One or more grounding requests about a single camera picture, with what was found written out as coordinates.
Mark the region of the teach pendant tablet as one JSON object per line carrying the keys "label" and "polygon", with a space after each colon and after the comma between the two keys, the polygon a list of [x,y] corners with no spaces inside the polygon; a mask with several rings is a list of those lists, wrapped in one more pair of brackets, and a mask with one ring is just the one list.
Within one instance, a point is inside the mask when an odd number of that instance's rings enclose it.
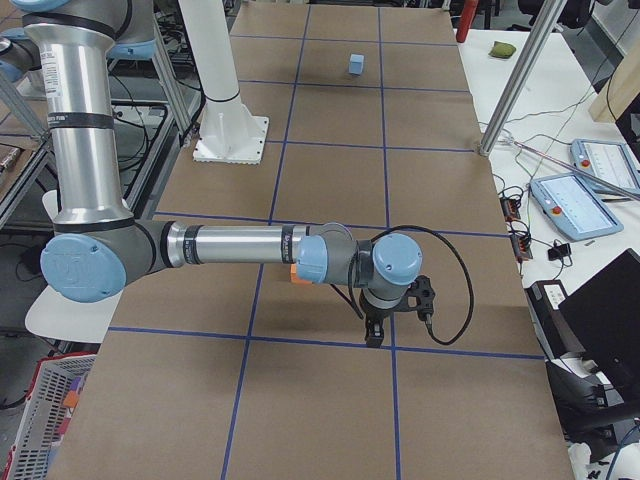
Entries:
{"label": "teach pendant tablet", "polygon": [[581,173],[633,193],[639,192],[639,170],[626,143],[576,139],[571,143],[570,152],[574,166]]}
{"label": "teach pendant tablet", "polygon": [[576,175],[537,178],[531,181],[530,188],[543,213],[571,241],[608,236],[624,229],[598,195]]}

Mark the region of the green bean bag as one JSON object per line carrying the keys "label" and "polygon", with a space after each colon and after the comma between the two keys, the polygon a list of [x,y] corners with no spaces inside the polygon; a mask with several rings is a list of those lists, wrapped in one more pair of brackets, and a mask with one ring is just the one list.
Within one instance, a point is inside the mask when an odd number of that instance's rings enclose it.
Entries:
{"label": "green bean bag", "polygon": [[516,52],[516,47],[510,43],[495,41],[489,55],[498,59],[509,59]]}

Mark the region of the orange foam block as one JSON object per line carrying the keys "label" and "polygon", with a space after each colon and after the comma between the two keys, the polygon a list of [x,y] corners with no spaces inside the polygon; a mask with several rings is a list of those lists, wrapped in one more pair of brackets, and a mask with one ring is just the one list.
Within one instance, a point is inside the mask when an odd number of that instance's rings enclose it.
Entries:
{"label": "orange foam block", "polygon": [[312,284],[312,281],[305,280],[305,279],[301,278],[298,275],[297,265],[296,264],[291,264],[290,265],[290,281],[293,284],[298,284],[298,285],[311,285]]}

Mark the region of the light blue foam block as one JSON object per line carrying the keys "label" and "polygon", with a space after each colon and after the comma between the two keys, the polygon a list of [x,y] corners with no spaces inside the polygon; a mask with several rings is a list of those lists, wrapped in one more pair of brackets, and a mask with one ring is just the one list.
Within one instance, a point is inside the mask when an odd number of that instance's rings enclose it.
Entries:
{"label": "light blue foam block", "polygon": [[351,53],[348,62],[348,73],[353,76],[363,74],[365,56],[363,54]]}

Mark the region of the red cylinder bottle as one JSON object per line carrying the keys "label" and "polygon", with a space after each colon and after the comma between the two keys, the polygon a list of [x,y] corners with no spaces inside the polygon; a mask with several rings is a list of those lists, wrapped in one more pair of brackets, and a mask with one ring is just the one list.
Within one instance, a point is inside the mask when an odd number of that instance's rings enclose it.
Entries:
{"label": "red cylinder bottle", "polygon": [[456,30],[456,41],[464,43],[471,28],[478,7],[478,0],[466,0]]}

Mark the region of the black laptop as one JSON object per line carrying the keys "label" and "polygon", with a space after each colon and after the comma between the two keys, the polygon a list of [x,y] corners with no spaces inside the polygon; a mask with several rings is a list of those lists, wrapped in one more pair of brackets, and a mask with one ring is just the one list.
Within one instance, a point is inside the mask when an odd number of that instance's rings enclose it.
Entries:
{"label": "black laptop", "polygon": [[639,398],[639,254],[628,248],[570,294],[560,312],[626,400]]}

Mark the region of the reacher grabber stick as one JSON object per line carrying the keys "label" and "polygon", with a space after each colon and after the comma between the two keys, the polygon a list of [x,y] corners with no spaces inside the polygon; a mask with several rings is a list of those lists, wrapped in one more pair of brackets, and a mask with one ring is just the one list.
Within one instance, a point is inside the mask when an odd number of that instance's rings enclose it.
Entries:
{"label": "reacher grabber stick", "polygon": [[562,160],[559,160],[553,156],[548,155],[547,153],[544,153],[540,150],[537,150],[523,142],[517,141],[515,140],[512,136],[502,136],[499,137],[497,140],[498,144],[501,145],[509,145],[509,146],[514,146],[517,147],[521,150],[524,150],[528,153],[533,154],[534,156],[537,156],[547,162],[551,162],[554,165],[557,165],[559,167],[562,167],[566,170],[569,170],[577,175],[581,175],[584,178],[604,187],[606,190],[614,192],[618,195],[621,195],[623,197],[628,197],[631,198],[635,201],[639,200],[639,194],[638,193],[634,193],[631,190],[622,188],[620,186],[617,186],[611,182],[608,182],[604,179],[601,179],[599,177],[594,176],[591,173],[588,173],[585,169],[580,169],[579,167],[574,166],[573,164],[567,163],[567,162],[563,162]]}

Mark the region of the aluminium frame post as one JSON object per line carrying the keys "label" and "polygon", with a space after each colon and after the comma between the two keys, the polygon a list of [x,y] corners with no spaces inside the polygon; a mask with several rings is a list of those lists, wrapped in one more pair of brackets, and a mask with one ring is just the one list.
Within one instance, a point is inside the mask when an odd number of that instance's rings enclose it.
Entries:
{"label": "aluminium frame post", "polygon": [[516,64],[479,143],[478,152],[482,156],[488,157],[497,143],[498,137],[515,107],[526,80],[546,45],[566,3],[566,0],[546,0],[543,2],[537,19],[529,32],[524,47],[520,51]]}

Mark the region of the rear teach pendant tablet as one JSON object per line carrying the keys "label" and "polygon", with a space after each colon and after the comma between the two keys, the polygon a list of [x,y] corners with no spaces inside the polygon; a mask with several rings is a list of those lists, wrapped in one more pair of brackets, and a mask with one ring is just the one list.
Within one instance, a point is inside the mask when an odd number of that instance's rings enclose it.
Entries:
{"label": "rear teach pendant tablet", "polygon": [[571,143],[570,152],[574,166],[581,173],[633,193],[639,192],[639,170],[626,143],[576,139]]}

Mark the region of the small electronics board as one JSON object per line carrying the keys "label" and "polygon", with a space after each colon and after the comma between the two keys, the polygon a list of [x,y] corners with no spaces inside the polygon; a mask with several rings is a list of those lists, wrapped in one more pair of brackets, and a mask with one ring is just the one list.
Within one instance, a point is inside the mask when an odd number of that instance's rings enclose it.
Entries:
{"label": "small electronics board", "polygon": [[521,219],[519,198],[502,196],[500,198],[500,206],[516,261],[523,263],[532,260],[531,233],[528,225]]}

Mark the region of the white perforated basket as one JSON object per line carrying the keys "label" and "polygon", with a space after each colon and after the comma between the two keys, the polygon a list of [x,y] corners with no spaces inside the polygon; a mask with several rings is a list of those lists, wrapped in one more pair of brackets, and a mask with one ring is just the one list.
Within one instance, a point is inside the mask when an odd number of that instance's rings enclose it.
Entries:
{"label": "white perforated basket", "polygon": [[47,477],[71,419],[72,408],[64,401],[70,391],[81,390],[95,358],[94,354],[81,352],[38,362],[3,479]]}

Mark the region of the front teach pendant tablet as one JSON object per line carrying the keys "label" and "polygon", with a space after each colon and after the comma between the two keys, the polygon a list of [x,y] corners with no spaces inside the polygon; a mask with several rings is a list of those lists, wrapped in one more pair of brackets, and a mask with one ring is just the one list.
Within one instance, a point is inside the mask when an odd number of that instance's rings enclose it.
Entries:
{"label": "front teach pendant tablet", "polygon": [[576,175],[537,178],[531,181],[530,188],[543,213],[571,241],[608,236],[624,229],[598,195]]}

